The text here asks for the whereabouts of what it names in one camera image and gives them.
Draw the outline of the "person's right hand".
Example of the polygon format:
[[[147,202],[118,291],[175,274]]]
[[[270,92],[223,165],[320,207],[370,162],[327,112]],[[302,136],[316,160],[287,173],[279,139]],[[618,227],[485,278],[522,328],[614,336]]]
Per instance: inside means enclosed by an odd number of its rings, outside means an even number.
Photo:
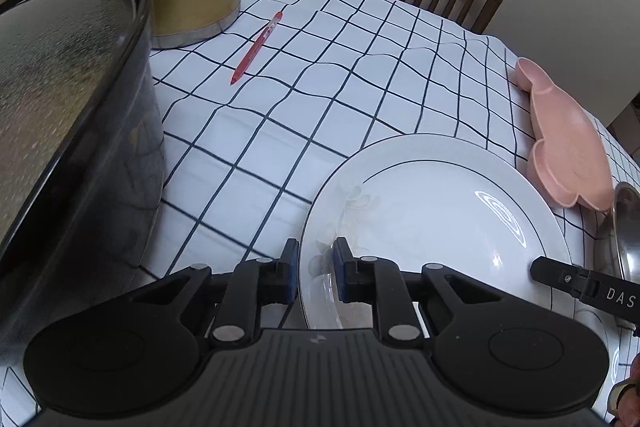
[[[638,427],[640,425],[640,355],[634,357],[629,377],[616,384],[608,395],[608,413],[613,427]]]

